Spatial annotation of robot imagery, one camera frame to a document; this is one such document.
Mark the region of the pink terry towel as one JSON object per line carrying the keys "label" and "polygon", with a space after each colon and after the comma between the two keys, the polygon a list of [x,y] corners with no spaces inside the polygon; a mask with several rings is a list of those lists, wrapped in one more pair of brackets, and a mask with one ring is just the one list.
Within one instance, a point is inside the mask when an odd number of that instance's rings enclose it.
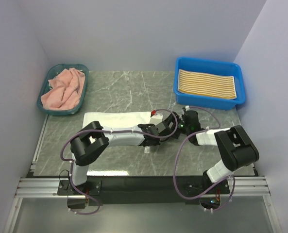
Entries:
{"label": "pink terry towel", "polygon": [[50,91],[41,96],[43,108],[54,111],[71,110],[80,102],[85,74],[75,68],[64,69],[48,83]]}

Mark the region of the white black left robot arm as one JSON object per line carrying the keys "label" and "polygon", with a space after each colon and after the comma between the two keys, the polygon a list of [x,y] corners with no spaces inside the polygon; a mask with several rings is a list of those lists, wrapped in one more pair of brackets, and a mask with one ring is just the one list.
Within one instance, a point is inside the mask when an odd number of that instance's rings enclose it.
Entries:
{"label": "white black left robot arm", "polygon": [[74,195],[85,192],[88,166],[95,162],[106,148],[115,146],[160,145],[173,136],[179,126],[178,115],[174,112],[158,124],[138,124],[130,128],[108,128],[99,121],[93,121],[80,130],[70,141],[74,165],[71,169],[69,190]]}

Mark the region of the white terry towel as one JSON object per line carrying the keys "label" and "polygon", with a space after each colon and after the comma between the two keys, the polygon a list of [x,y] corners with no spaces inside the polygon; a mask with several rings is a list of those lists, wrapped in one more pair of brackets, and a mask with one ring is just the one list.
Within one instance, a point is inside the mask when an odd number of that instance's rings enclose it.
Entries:
{"label": "white terry towel", "polygon": [[[139,124],[149,124],[150,112],[130,112],[130,113],[85,113],[83,127],[93,121],[98,121],[106,131],[138,131]],[[144,140],[142,134],[137,133],[106,133],[109,138],[109,147],[115,146],[139,146]]]}

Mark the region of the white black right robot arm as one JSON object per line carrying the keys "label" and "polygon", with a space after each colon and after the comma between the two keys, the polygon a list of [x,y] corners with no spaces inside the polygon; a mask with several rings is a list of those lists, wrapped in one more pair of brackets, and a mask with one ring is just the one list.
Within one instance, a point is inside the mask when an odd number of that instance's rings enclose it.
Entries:
{"label": "white black right robot arm", "polygon": [[173,137],[185,134],[186,140],[195,146],[216,146],[220,160],[203,173],[202,188],[213,194],[219,188],[219,181],[234,171],[259,160],[259,152],[241,125],[231,128],[202,128],[197,111],[183,108],[183,114],[169,116],[173,125]]}

